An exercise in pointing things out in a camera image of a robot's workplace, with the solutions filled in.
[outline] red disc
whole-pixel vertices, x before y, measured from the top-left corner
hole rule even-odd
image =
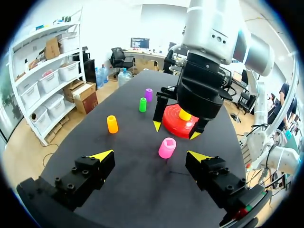
[[[198,118],[191,116],[189,121],[185,121],[179,118],[181,107],[178,104],[167,106],[163,114],[162,123],[172,134],[189,138],[189,132],[198,121]]]

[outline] white storage box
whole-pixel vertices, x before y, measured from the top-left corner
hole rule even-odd
[[[61,94],[55,94],[44,104],[54,118],[59,117],[66,109],[63,98]]]
[[[58,69],[55,70],[53,73],[43,77],[39,81],[46,93],[51,92],[53,89],[59,86]]]
[[[29,109],[40,99],[37,83],[38,82],[35,82],[33,85],[27,84],[26,86],[19,89],[23,104],[26,109]]]
[[[36,119],[32,119],[33,114],[30,118],[40,134],[43,134],[43,132],[51,125],[51,119],[48,116],[48,110],[44,106],[40,106],[34,111],[34,114],[36,115]]]
[[[60,53],[66,53],[79,48],[79,36],[77,32],[67,32],[57,36],[58,42],[61,44]]]
[[[79,61],[71,61],[64,63],[59,67],[59,77],[62,81],[68,82],[79,75],[78,71]]]

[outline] black tabletop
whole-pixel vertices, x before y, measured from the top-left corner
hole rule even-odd
[[[191,141],[175,137],[164,126],[155,131],[152,118],[156,92],[176,82],[173,75],[142,71],[99,104],[64,139],[41,174],[52,184],[55,177],[69,172],[81,155],[109,149],[115,155],[116,166],[105,185],[75,213],[112,228],[218,227],[226,213],[196,186],[185,168],[186,152],[218,155],[240,178],[245,177],[242,153],[225,107],[208,123],[205,132]],[[146,88],[153,89],[155,96],[147,112],[140,113],[139,101]],[[117,118],[117,134],[108,133],[109,115]],[[177,142],[168,160],[158,155],[166,137]]]

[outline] water bottle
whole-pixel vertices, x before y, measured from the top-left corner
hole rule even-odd
[[[98,69],[97,67],[95,67],[95,74],[96,74],[97,89],[99,89],[104,86],[104,76],[101,68]]]
[[[105,65],[103,64],[102,68],[102,73],[104,75],[104,83],[107,83],[109,81],[109,71],[107,68],[105,68]]]
[[[123,86],[126,84],[129,80],[131,80],[131,74],[127,72],[127,69],[124,68],[122,72],[118,75],[118,87]]]

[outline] shelf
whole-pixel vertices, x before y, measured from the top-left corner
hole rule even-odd
[[[68,30],[70,27],[74,25],[79,25],[80,22],[64,22],[61,24],[51,25],[49,27],[45,27],[42,29],[38,29],[27,36],[23,37],[23,39],[20,39],[13,44],[13,51],[17,51],[20,48],[24,47],[25,45],[29,44],[30,42],[39,39],[41,37],[50,35],[52,33],[57,33],[61,31]]]
[[[25,79],[27,79],[29,76],[31,76],[33,73],[41,70],[42,68],[46,67],[47,65],[51,64],[51,63],[54,63],[56,62],[57,60],[60,60],[64,57],[67,57],[67,56],[70,56],[72,54],[75,54],[75,53],[79,53],[79,49],[77,50],[73,50],[73,51],[69,51],[69,52],[66,52],[66,53],[63,53],[63,54],[60,54],[59,56],[53,58],[53,59],[50,59],[50,60],[47,60],[43,63],[41,63],[40,65],[38,65],[37,67],[33,68],[32,70],[30,70],[29,72],[27,72],[24,76],[22,76],[20,79],[18,79],[16,82],[15,82],[15,85],[18,86],[20,85],[21,82],[23,82]]]
[[[66,114],[68,114],[73,108],[75,108],[75,103],[71,103],[68,102],[66,100],[64,100],[65,105],[66,105],[66,109],[65,111],[56,119],[51,117],[51,124],[50,126],[41,134],[41,138],[45,138],[47,136],[47,134],[56,126],[57,123],[59,123],[60,120],[62,120],[63,117],[66,116]]]
[[[42,105],[45,101],[47,101],[52,95],[54,95],[56,92],[58,92],[60,89],[68,85],[69,83],[73,82],[74,80],[80,78],[82,74],[79,74],[77,77],[73,78],[72,80],[69,80],[68,82],[60,82],[59,86],[57,86],[55,89],[50,91],[47,94],[40,94],[40,99],[27,110],[27,116],[30,116],[40,105]]]

